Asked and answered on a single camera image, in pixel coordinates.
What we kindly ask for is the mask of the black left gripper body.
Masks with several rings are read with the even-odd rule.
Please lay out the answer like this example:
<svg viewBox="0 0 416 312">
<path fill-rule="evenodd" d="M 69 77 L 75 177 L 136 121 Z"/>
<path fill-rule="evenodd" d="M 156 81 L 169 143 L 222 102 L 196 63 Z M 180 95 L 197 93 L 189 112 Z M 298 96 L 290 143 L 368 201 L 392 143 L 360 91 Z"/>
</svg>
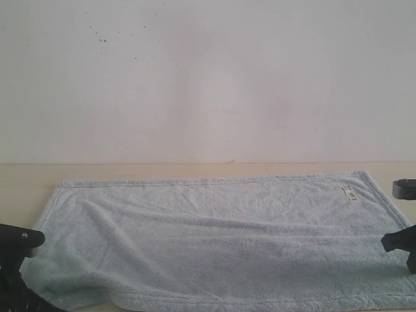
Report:
<svg viewBox="0 0 416 312">
<path fill-rule="evenodd" d="M 20 273 L 23 259 L 1 256 L 1 311 L 64 312 L 26 285 Z"/>
</svg>

